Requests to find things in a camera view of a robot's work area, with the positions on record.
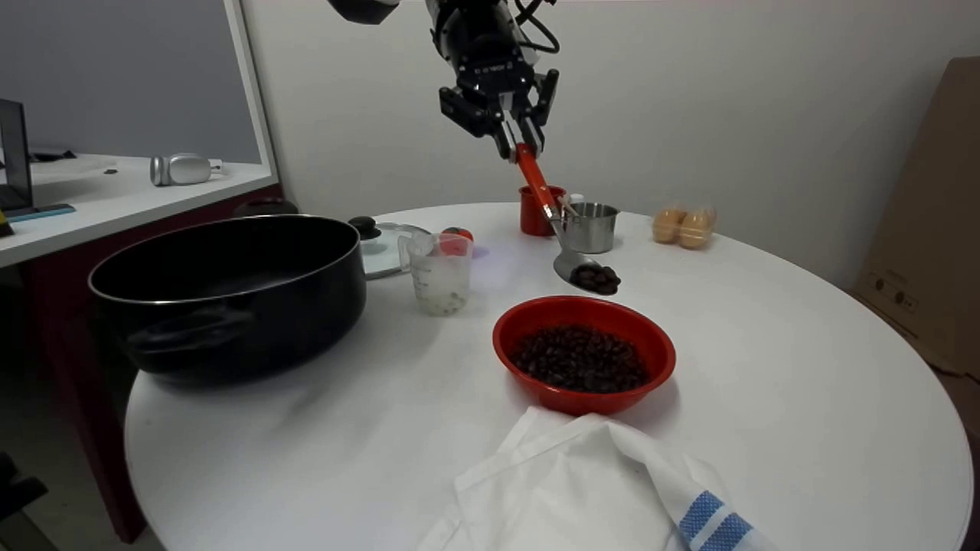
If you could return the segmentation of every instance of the blue stripe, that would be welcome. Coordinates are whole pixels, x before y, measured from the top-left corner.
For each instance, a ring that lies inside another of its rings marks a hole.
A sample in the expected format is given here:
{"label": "blue stripe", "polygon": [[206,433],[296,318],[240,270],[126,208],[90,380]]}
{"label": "blue stripe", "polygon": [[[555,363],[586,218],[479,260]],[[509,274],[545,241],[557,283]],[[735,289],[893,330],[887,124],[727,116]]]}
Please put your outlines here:
{"label": "blue stripe", "polygon": [[704,489],[704,492],[687,508],[682,520],[676,523],[682,541],[693,541],[693,538],[704,530],[709,517],[711,517],[720,505],[722,505],[722,500],[718,500],[715,492]]}
{"label": "blue stripe", "polygon": [[755,530],[744,517],[739,513],[730,513],[715,532],[711,538],[704,541],[703,551],[732,551],[744,535],[747,530]]}
{"label": "blue stripe", "polygon": [[74,206],[16,208],[16,210],[5,210],[5,219],[16,226],[16,222],[58,218],[58,215],[74,215]]}

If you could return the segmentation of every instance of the table surface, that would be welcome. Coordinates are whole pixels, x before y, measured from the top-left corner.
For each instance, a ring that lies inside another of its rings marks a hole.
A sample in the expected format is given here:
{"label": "table surface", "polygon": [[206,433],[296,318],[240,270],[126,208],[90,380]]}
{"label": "table surface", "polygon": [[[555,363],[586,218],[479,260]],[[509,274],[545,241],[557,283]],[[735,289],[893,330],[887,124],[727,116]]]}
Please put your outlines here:
{"label": "table surface", "polygon": [[224,162],[224,175],[193,186],[153,186],[144,157],[81,157],[35,166],[35,203],[68,203],[74,210],[16,222],[16,236],[0,237],[0,270],[271,183],[271,168],[254,162]]}
{"label": "table surface", "polygon": [[[445,206],[384,219],[479,236],[476,293],[426,318],[409,279],[367,283],[347,338],[274,380],[186,392],[137,376],[126,456],[159,541],[196,547],[415,547],[451,483],[528,397],[489,330],[515,303],[579,293],[517,206]],[[958,547],[974,500],[966,427],[922,358],[818,274],[718,236],[666,248],[620,218],[602,254],[617,303],[676,343],[676,374],[620,418],[711,464],[722,495],[780,547]]]}

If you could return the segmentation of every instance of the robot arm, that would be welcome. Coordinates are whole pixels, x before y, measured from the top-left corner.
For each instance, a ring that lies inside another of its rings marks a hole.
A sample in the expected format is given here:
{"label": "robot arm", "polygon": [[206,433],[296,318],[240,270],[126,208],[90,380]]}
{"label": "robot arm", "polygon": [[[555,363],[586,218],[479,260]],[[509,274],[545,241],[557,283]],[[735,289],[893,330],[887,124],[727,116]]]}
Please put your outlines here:
{"label": "robot arm", "polygon": [[[380,23],[399,0],[332,0],[349,22]],[[495,139],[503,160],[517,160],[517,145],[538,154],[551,113],[557,69],[536,72],[531,49],[557,52],[557,38],[536,22],[541,0],[428,0],[433,38],[452,64],[457,84],[439,92],[442,113],[469,134]],[[536,23],[549,42],[531,42],[522,23]]]}

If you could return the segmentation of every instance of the red cup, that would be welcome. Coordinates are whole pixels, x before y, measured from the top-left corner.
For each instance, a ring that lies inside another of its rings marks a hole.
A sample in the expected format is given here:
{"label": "red cup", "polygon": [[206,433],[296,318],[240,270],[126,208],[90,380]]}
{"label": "red cup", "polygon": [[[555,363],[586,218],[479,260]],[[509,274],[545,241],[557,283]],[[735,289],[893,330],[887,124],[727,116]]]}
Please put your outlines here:
{"label": "red cup", "polygon": [[[563,186],[549,186],[555,203],[561,203],[563,195]],[[555,236],[545,210],[541,210],[541,203],[533,195],[531,186],[522,186],[522,231],[528,236]]]}

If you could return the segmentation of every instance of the small metal pot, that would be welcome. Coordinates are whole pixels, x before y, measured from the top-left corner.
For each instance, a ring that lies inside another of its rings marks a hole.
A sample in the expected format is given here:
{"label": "small metal pot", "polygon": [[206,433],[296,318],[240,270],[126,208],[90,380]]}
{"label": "small metal pot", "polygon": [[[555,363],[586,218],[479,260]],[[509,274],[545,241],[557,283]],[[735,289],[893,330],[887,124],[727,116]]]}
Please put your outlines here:
{"label": "small metal pot", "polygon": [[90,289],[120,347],[189,383],[287,371],[364,308],[359,231],[327,218],[233,218],[100,260]]}
{"label": "small metal pot", "polygon": [[617,244],[620,208],[599,203],[572,203],[563,215],[563,248],[579,254],[602,254]]}

